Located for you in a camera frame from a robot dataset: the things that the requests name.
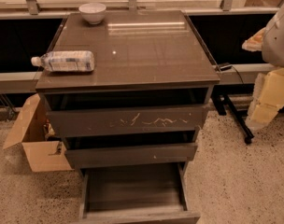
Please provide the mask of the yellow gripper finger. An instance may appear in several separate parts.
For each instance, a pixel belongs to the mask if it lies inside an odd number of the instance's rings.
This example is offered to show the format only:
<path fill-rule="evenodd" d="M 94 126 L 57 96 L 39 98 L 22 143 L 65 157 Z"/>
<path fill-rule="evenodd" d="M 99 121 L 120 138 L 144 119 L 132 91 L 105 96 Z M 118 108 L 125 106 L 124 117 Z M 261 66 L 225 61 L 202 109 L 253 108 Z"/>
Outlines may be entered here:
<path fill-rule="evenodd" d="M 251 130 L 267 126 L 284 107 L 284 68 L 256 77 L 246 124 Z"/>
<path fill-rule="evenodd" d="M 247 51 L 261 51 L 263 47 L 263 36 L 264 36 L 265 29 L 262 28 L 258 31 L 255 35 L 250 37 L 248 40 L 245 40 L 242 44 L 242 49 Z"/>

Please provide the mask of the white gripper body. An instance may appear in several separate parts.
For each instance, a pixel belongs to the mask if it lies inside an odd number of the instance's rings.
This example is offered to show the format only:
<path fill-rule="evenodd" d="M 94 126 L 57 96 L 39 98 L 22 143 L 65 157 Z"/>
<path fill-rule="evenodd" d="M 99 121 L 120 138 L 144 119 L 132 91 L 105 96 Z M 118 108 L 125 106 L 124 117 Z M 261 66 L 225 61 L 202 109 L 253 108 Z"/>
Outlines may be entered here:
<path fill-rule="evenodd" d="M 265 62 L 284 67 L 284 4 L 265 27 L 262 56 Z"/>

